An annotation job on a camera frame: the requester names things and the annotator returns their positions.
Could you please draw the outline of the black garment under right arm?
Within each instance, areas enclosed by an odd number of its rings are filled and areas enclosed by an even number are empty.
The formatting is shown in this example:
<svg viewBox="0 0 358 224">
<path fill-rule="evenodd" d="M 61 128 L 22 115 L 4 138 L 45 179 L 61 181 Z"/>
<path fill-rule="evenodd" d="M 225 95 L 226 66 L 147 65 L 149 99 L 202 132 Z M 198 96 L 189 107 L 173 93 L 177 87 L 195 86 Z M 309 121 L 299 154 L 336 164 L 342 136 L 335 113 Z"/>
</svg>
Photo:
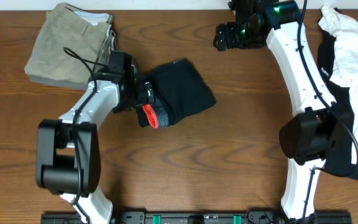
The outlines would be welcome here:
<svg viewBox="0 0 358 224">
<path fill-rule="evenodd" d="M 336 38 L 328 32 L 323 32 L 323 40 L 318 47 L 317 66 L 321 78 L 327 85 L 330 93 L 335 97 L 339 108 L 346 111 L 345 115 L 341 115 L 336 111 L 339 117 L 339 129 L 343 132 L 340 142 L 336 144 L 328 154 L 328 159 L 324 168 L 330 173 L 340 177 L 348 177 L 358 180 L 358 167 L 351 162 L 351 147 L 353 146 L 352 138 L 347 133 L 353 128 L 354 113 L 351 111 L 351 103 L 349 99 L 349 88 L 341 87 L 331 81 L 334 68 L 334 42 Z"/>
</svg>

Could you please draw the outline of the black leggings with red waistband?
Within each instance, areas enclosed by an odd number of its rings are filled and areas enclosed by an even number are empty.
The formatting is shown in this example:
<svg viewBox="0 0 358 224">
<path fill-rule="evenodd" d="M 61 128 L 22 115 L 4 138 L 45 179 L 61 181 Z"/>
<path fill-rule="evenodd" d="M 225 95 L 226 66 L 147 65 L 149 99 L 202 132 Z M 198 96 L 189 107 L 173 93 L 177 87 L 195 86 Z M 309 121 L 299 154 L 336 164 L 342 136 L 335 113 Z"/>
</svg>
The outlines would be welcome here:
<svg viewBox="0 0 358 224">
<path fill-rule="evenodd" d="M 141 77 L 152 84 L 155 95 L 154 103 L 136 109 L 142 128 L 172 126 L 216 104 L 210 87 L 186 58 L 159 65 Z"/>
</svg>

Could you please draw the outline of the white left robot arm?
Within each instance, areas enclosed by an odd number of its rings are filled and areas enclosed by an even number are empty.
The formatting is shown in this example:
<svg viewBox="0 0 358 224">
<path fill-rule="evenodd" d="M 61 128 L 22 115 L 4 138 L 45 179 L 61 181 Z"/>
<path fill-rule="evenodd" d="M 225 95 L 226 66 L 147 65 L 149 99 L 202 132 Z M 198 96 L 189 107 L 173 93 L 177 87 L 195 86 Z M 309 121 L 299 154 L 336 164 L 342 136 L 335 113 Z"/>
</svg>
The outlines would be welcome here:
<svg viewBox="0 0 358 224">
<path fill-rule="evenodd" d="M 152 83 L 134 77 L 133 72 L 95 74 L 68 112 L 40 122 L 37 185 L 69 202 L 81 223 L 111 223 L 113 203 L 99 186 L 98 131 L 114 108 L 135 108 L 154 100 Z"/>
</svg>

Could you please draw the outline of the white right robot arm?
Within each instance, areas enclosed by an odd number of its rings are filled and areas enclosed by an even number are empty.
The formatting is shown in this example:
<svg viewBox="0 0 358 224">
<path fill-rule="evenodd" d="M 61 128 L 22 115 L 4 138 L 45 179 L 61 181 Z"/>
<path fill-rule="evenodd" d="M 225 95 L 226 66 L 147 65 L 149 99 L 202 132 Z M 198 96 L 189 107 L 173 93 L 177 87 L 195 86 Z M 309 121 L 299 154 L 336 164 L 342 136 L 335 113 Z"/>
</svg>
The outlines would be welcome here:
<svg viewBox="0 0 358 224">
<path fill-rule="evenodd" d="M 213 45 L 219 51 L 267 46 L 273 53 L 290 95 L 292 119 L 279 131 L 288 159 L 281 211 L 261 214 L 274 223 L 351 223 L 347 212 L 317 212 L 314 196 L 329 154 L 346 133 L 341 119 L 350 111 L 339 105 L 313 60 L 299 11 L 274 6 L 248 20 L 219 24 Z"/>
</svg>

